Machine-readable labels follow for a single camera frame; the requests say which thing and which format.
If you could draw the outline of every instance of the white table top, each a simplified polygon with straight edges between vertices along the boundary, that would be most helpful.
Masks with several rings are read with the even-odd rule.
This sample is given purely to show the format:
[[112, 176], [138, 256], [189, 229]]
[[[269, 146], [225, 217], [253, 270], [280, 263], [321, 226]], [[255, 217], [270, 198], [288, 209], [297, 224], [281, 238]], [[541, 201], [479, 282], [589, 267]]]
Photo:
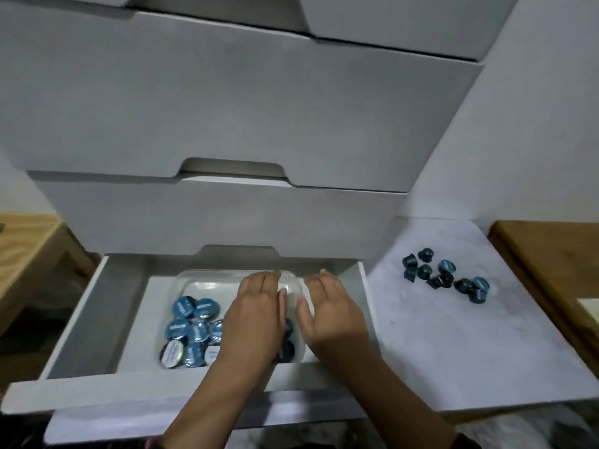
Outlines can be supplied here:
[[[551, 324], [483, 233], [469, 221], [404, 219], [387, 252], [364, 261], [383, 358], [437, 411], [599, 397], [599, 382]], [[401, 259], [423, 247], [456, 279], [486, 278], [487, 302], [403, 277]], [[48, 443], [159, 435], [184, 399], [57, 411]], [[252, 401], [238, 427], [363, 417], [349, 394], [277, 392]]]

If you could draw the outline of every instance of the wooden table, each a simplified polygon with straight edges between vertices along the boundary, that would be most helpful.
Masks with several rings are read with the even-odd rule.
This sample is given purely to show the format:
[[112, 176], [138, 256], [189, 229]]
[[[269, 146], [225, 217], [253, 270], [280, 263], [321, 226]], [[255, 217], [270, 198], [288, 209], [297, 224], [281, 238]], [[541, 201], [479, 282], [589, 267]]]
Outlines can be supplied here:
[[56, 214], [0, 213], [0, 336], [40, 281], [67, 255], [87, 281], [98, 260], [88, 254]]
[[599, 324], [579, 301], [599, 297], [599, 224], [498, 221], [489, 240], [599, 378]]

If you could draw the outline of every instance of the forearm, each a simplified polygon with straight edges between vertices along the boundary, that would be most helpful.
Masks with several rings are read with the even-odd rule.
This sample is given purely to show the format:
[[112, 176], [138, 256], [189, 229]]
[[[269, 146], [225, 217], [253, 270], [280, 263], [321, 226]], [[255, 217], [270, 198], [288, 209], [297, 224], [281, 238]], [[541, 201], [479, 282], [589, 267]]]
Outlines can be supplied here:
[[449, 449], [457, 434], [370, 352], [337, 372], [390, 449]]
[[166, 449], [222, 449], [255, 383], [217, 359], [162, 437]]

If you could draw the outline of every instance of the wall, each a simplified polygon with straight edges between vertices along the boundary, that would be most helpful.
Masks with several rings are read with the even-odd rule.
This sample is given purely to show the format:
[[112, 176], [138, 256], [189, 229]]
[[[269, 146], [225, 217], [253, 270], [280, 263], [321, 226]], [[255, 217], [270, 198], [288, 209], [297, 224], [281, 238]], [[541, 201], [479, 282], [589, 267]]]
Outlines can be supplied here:
[[599, 221], [599, 0], [520, 0], [401, 215]]

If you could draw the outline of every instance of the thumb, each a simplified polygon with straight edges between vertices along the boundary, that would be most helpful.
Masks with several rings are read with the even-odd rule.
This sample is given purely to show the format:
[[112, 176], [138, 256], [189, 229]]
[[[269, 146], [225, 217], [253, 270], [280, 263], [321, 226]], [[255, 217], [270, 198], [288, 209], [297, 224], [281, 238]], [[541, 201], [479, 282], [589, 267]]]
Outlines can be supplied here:
[[314, 333], [314, 317], [310, 312], [310, 306], [305, 298], [299, 297], [295, 304], [295, 313], [298, 317], [299, 331], [301, 332], [302, 338], [308, 342], [312, 339]]

